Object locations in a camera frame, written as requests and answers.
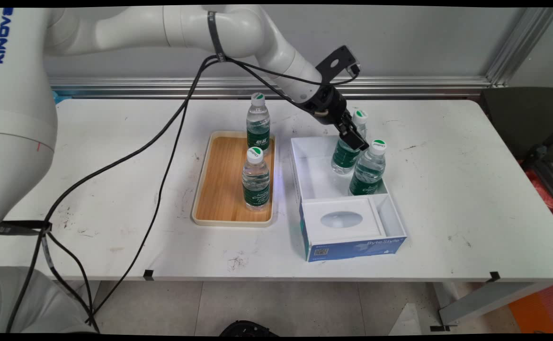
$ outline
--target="water bottle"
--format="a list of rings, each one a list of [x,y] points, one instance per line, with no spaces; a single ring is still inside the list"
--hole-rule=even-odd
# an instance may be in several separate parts
[[[262,211],[270,199],[270,169],[259,147],[247,149],[247,161],[242,167],[242,196],[251,211]]]
[[[373,194],[378,188],[378,181],[382,179],[386,167],[386,142],[373,140],[371,146],[357,162],[354,169],[348,194],[364,196]]]
[[[357,126],[357,131],[363,138],[367,134],[367,114],[362,110],[357,110],[352,115],[352,123]],[[341,138],[338,140],[338,144],[335,145],[335,151],[331,158],[331,168],[338,174],[348,174],[354,169],[355,163],[357,163],[358,157],[361,154],[360,149],[356,151],[346,144]]]
[[[270,115],[263,93],[251,95],[251,106],[247,112],[247,147],[259,147],[264,156],[270,153]]]

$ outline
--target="gray wall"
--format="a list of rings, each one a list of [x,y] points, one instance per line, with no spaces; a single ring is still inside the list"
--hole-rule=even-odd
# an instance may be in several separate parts
[[[553,20],[508,85],[553,87]]]
[[[224,6],[205,8],[222,10]],[[348,45],[361,76],[483,76],[516,23],[519,8],[264,5],[285,38],[313,64]],[[77,9],[101,19],[125,7]],[[129,48],[46,57],[50,77],[192,77],[209,53],[183,48]],[[256,64],[253,58],[246,59]],[[203,77],[248,76],[215,65]]]

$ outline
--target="white box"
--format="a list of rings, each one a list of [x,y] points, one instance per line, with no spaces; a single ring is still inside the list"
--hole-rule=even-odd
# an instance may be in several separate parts
[[[306,260],[396,253],[407,234],[386,184],[380,181],[369,196],[348,196],[352,172],[339,175],[331,169],[338,140],[339,136],[291,139]]]

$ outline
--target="bottle cap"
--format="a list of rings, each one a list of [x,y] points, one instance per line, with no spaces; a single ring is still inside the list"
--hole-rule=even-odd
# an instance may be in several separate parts
[[[264,153],[260,147],[251,147],[247,149],[247,162],[250,164],[259,164],[264,160]]]
[[[383,140],[373,140],[369,148],[374,155],[384,155],[386,153],[386,142]]]
[[[264,94],[261,92],[256,92],[253,95],[251,95],[251,104],[261,107],[266,103],[266,99],[264,98]]]
[[[367,114],[362,110],[355,110],[352,113],[352,123],[355,125],[364,125],[367,122]]]

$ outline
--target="white table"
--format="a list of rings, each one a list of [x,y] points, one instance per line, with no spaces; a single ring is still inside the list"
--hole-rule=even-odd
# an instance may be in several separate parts
[[[42,219],[88,173],[137,149],[180,100],[69,99],[58,104],[51,169],[6,219]],[[471,101],[349,101],[369,114],[368,138],[387,141],[385,181],[409,237],[395,255],[307,263],[292,177],[290,138],[334,135],[285,101],[268,101],[279,139],[275,221],[270,227],[197,226],[190,219],[209,135],[243,130],[249,101],[188,107],[161,208],[127,279],[482,281],[501,277],[441,310],[453,323],[553,283],[553,216],[479,106]],[[90,280],[116,280],[151,220],[180,119],[152,147],[84,184],[58,207],[54,235]],[[0,266],[28,266],[36,237],[0,237]],[[56,269],[81,279],[50,242]],[[51,277],[42,255],[37,268]],[[437,289],[446,301],[447,293]]]

